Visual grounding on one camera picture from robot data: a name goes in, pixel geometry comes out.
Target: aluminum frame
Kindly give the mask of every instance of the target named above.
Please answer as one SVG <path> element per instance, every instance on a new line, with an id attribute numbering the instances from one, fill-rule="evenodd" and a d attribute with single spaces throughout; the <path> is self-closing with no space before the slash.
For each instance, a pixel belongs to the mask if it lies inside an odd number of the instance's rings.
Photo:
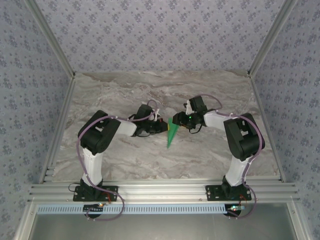
<path id="1" fill-rule="evenodd" d="M 248 176 L 247 183 L 256 192 L 257 204 L 265 203 L 287 203 L 291 221 L 299 240 L 311 240 L 309 226 L 302 211 L 298 190 L 294 183 L 286 182 L 284 171 L 276 151 L 270 127 L 257 91 L 254 80 L 250 77 L 250 84 L 261 112 L 262 120 L 268 134 L 274 157 L 280 175 L 276 176 Z M 50 144 L 49 152 L 45 159 L 44 167 L 39 179 L 40 184 L 31 187 L 27 199 L 27 205 L 21 218 L 15 240 L 28 239 L 34 224 L 38 206 L 41 204 L 76 205 L 73 202 L 73 193 L 69 192 L 68 186 L 71 182 L 52 182 L 56 164 L 56 156 L 60 148 L 63 132 L 66 127 L 68 112 L 75 89 L 75 80 L 70 81 L 67 95 L 63 102 L 62 110 L 57 122 L 56 131 Z M 104 185 L 119 186 L 119 193 L 124 197 L 126 203 L 137 205 L 152 204 L 226 204 L 238 203 L 237 201 L 208 202 L 206 196 L 206 185 L 220 185 L 221 179 L 157 179 L 157 180 L 120 180 L 106 181 Z"/>
<path id="2" fill-rule="evenodd" d="M 249 68 L 249 75 L 250 77 L 254 77 L 260 68 L 261 64 L 264 62 L 267 53 L 269 52 L 270 48 L 274 44 L 278 34 L 280 33 L 282 27 L 287 22 L 287 19 L 292 12 L 294 6 L 298 0 L 285 0 L 275 17 L 275 20 L 272 23 L 267 35 L 265 36 L 257 54 L 255 55 L 252 64 Z"/>
<path id="3" fill-rule="evenodd" d="M 204 206 L 210 203 L 238 203 L 237 201 L 207 201 L 205 186 L 221 183 L 221 179 L 163 179 L 106 181 L 104 185 L 119 186 L 119 193 L 128 204 L 195 204 Z M 300 217 L 301 210 L 298 207 L 300 199 L 294 183 L 281 182 L 276 177 L 248 177 L 247 183 L 256 192 L 257 204 L 287 203 L 298 239 L 312 239 L 305 226 L 305 219 Z M 44 184 L 32 185 L 15 240 L 29 238 L 39 205 L 60 204 L 72 207 L 80 204 L 80 202 L 73 202 L 73 193 L 68 190 L 69 184 L 70 182 L 45 182 Z M 112 204 L 120 206 L 121 202 L 118 200 Z"/>

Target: wire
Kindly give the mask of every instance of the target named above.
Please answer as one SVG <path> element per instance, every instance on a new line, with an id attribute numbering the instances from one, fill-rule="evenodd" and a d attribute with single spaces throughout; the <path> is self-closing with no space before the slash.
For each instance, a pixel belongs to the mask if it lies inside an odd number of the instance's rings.
<path id="1" fill-rule="evenodd" d="M 102 194 L 107 194 L 108 196 L 108 200 L 109 200 L 109 204 L 111 203 L 111 198 L 110 198 L 110 194 L 108 192 L 103 192 Z"/>
<path id="2" fill-rule="evenodd" d="M 134 117 L 135 116 L 135 114 L 132 114 L 130 117 L 128 117 L 128 119 L 131 119 L 132 117 Z"/>
<path id="3" fill-rule="evenodd" d="M 75 191 L 72 191 L 72 190 L 70 189 L 70 186 L 71 186 L 72 184 L 80 185 L 80 183 L 78 183 L 78 182 L 73 182 L 73 183 L 70 183 L 70 185 L 68 186 L 69 191 L 72 192 L 72 193 L 74 193 Z"/>
<path id="4" fill-rule="evenodd" d="M 158 104 L 155 100 L 153 99 L 150 99 L 146 104 L 149 106 L 149 103 L 153 102 L 155 104 L 155 108 L 157 109 L 158 108 Z"/>
<path id="5" fill-rule="evenodd" d="M 246 208 L 247 207 L 247 199 L 242 194 L 240 194 L 240 199 L 244 199 L 245 200 L 245 206 L 244 207 Z"/>
<path id="6" fill-rule="evenodd" d="M 212 98 L 212 99 L 216 100 L 216 101 L 219 103 L 220 107 L 216 108 L 215 110 L 220 110 L 220 109 L 222 109 L 222 107 L 223 107 L 223 106 L 222 106 L 222 103 L 221 103 L 220 100 L 219 100 L 218 98 L 216 98 L 215 96 L 212 96 L 211 94 L 202 93 L 202 94 L 199 94 L 199 95 L 194 96 L 194 98 L 195 98 L 195 97 L 201 97 L 201 96 L 207 96 L 207 97 L 209 97 L 209 98 Z"/>
<path id="7" fill-rule="evenodd" d="M 202 125 L 200 125 L 198 131 L 195 131 L 195 132 L 191 132 L 191 129 L 189 129 L 189 133 L 191 133 L 191 134 L 197 134 L 197 133 L 200 132 L 201 128 L 202 128 Z"/>
<path id="8" fill-rule="evenodd" d="M 96 123 L 99 123 L 100 121 L 103 121 L 103 120 L 106 120 L 106 119 L 119 119 L 119 120 L 123 120 L 123 121 L 127 121 L 127 122 L 137 122 L 137 121 L 143 121 L 143 120 L 146 120 L 148 118 L 150 118 L 153 114 L 155 114 L 155 112 L 153 111 L 149 116 L 146 116 L 146 117 L 143 117 L 143 118 L 140 118 L 140 119 L 126 119 L 126 118 L 122 118 L 122 117 L 117 117 L 117 116 L 112 116 L 112 115 L 108 115 L 108 116 L 103 116 L 103 117 L 100 117 L 98 118 L 97 120 L 93 121 L 92 123 L 90 123 L 79 135 L 77 141 L 76 141 L 76 153 L 77 153 L 77 156 L 78 156 L 78 160 L 83 168 L 83 171 L 84 171 L 84 174 L 86 176 L 86 179 L 88 180 L 88 182 L 90 183 L 90 185 L 92 187 L 94 187 L 95 189 L 98 189 L 102 192 L 105 192 L 105 193 L 109 193 L 109 194 L 113 194 L 113 195 L 116 195 L 118 196 L 120 199 L 121 199 L 121 202 L 122 202 L 122 208 L 121 208 L 121 211 L 114 217 L 111 217 L 111 218 L 99 218 L 99 219 L 94 219 L 94 221 L 99 221 L 99 222 L 106 222 L 106 221 L 112 221 L 112 220 L 116 220 L 117 218 L 119 218 L 121 216 L 121 214 L 123 213 L 123 211 L 125 210 L 125 200 L 123 199 L 123 197 L 115 192 L 115 191 L 110 191 L 110 190 L 107 190 L 107 189 L 103 189 L 101 187 L 98 187 L 96 186 L 90 179 L 89 175 L 88 175 L 88 171 L 87 171 L 87 168 L 86 168 L 86 165 L 81 157 L 81 154 L 80 154 L 80 140 L 81 138 L 84 136 L 84 134 L 92 127 L 94 126 Z M 87 214 L 87 218 L 88 220 L 93 220 L 93 218 L 90 218 Z"/>
<path id="9" fill-rule="evenodd" d="M 137 137 L 139 138 L 146 138 L 146 137 L 149 137 L 151 134 L 149 133 L 149 135 L 145 135 L 145 136 L 141 136 L 141 135 L 137 135 Z"/>

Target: metal base plate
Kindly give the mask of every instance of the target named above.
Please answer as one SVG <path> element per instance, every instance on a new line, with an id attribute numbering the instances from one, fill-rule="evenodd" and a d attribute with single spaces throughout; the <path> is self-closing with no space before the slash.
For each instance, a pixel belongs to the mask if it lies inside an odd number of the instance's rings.
<path id="1" fill-rule="evenodd" d="M 251 193 L 248 192 L 248 189 L 243 186 L 243 188 L 239 188 L 237 190 L 237 195 L 235 195 L 232 199 L 227 198 L 224 191 L 222 190 L 221 185 L 207 185 L 205 186 L 206 190 L 206 199 L 209 202 L 214 201 L 243 201 L 244 199 L 241 196 L 244 196 L 247 201 L 250 201 Z"/>
<path id="2" fill-rule="evenodd" d="M 105 190 L 112 192 L 118 192 L 118 186 L 101 186 Z M 117 195 L 108 194 L 107 192 L 102 192 L 97 199 L 94 199 L 92 195 L 84 191 L 82 186 L 76 186 L 73 195 L 74 202 L 116 202 Z"/>

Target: metal panel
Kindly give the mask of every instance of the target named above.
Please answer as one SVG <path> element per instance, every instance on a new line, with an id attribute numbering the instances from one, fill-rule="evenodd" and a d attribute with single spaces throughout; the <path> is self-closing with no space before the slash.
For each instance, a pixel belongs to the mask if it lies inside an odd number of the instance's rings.
<path id="1" fill-rule="evenodd" d="M 37 214 L 29 239 L 296 240 L 297 237 L 286 204 L 259 204 L 253 215 L 238 220 L 229 220 L 223 214 L 127 214 L 102 223 L 87 221 L 79 214 Z"/>

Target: green triangular object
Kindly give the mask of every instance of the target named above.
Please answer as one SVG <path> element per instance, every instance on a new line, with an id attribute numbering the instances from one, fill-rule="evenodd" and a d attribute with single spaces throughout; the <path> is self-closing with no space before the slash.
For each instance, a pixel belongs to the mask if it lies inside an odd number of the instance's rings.
<path id="1" fill-rule="evenodd" d="M 172 123 L 172 118 L 170 117 L 168 119 L 168 143 L 166 145 L 167 149 L 170 147 L 171 142 L 174 139 L 174 137 L 178 131 L 178 128 L 179 128 L 179 125 Z"/>

